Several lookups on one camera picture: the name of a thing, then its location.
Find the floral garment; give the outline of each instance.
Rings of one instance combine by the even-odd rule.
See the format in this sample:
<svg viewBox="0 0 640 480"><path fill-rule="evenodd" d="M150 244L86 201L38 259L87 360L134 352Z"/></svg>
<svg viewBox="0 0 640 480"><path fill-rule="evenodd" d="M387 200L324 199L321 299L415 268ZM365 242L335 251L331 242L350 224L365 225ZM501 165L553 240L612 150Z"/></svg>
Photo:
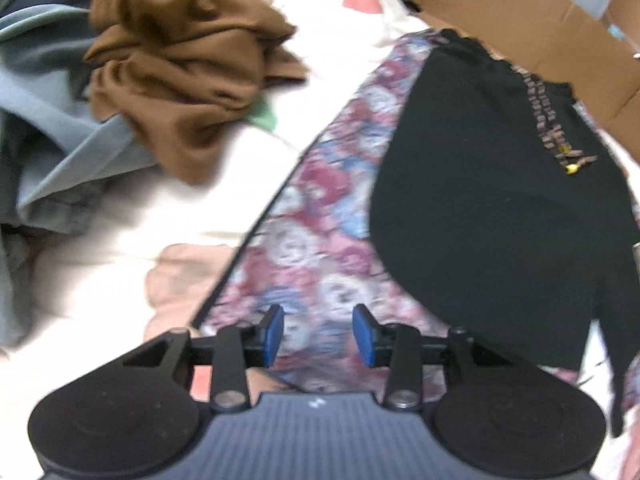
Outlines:
<svg viewBox="0 0 640 480"><path fill-rule="evenodd" d="M212 307L201 332L256 322L280 304L285 333L273 369L280 378L308 391L370 390L379 398L388 372L360 361L351 333L356 304L366 304L380 323L446 335L447 326L385 272L369 241L369 197L378 168L424 61L445 41L424 32L396 43L313 143L245 242L222 290L207 301ZM570 370L549 371L577 379ZM424 367L425 400L445 390L440 368Z"/></svg>

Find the ribbed gray surface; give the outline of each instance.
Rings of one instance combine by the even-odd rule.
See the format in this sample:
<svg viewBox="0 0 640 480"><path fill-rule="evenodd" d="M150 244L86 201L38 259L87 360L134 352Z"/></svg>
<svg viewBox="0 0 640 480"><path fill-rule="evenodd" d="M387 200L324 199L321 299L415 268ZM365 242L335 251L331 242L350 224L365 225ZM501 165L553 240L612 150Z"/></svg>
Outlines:
<svg viewBox="0 0 640 480"><path fill-rule="evenodd" d="M47 480L59 480L45 476ZM264 394L212 422L193 452L149 480L496 480L451 456L417 415L369 394ZM562 480L593 480L587 473Z"/></svg>

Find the brown cloth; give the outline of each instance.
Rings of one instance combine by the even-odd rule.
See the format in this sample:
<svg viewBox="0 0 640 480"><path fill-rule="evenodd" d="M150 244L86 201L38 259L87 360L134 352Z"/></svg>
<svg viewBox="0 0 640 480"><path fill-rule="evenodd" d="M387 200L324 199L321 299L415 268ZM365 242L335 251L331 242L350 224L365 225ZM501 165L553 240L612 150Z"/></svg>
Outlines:
<svg viewBox="0 0 640 480"><path fill-rule="evenodd" d="M267 84L305 78L280 45L295 27L261 0L92 0L100 33L84 60L91 112L121 113L169 173L202 184L224 123L245 116Z"/></svg>

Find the bed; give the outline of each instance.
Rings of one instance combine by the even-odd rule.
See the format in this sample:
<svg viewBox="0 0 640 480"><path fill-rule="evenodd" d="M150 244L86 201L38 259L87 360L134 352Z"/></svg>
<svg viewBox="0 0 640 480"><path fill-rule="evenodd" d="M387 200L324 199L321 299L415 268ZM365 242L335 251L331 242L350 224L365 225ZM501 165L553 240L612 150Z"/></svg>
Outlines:
<svg viewBox="0 0 640 480"><path fill-rule="evenodd" d="M273 5L298 28L286 48L310 69L302 88L268 91L278 118L275 131L235 123L222 168L208 186L189 187L159 168L114 179L89 232L52 240L40 254L33 275L37 329L20 348L0 355L0 478L34 480L42 474L26 433L38 400L142 342L154 316L145 279L162 251L175 244L238 247L299 156L394 42L426 28L400 0ZM640 196L640 166L613 139L604 139ZM578 382L605 411L609 377L593 326ZM635 414L627 414L627 427ZM594 475L617 479L629 442L629 433L607 437Z"/></svg>

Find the metal screw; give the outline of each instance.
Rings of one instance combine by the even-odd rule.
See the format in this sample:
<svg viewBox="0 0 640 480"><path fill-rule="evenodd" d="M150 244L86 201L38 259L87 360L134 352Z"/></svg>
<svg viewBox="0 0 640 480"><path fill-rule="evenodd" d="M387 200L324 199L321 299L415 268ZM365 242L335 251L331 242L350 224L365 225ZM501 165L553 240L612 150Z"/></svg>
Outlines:
<svg viewBox="0 0 640 480"><path fill-rule="evenodd" d="M246 402L246 395L238 390L225 390L216 394L213 401L226 410L242 406Z"/></svg>
<svg viewBox="0 0 640 480"><path fill-rule="evenodd" d="M413 408L420 402L418 394L411 390L396 390L387 399L388 402L395 408L406 410L407 408Z"/></svg>

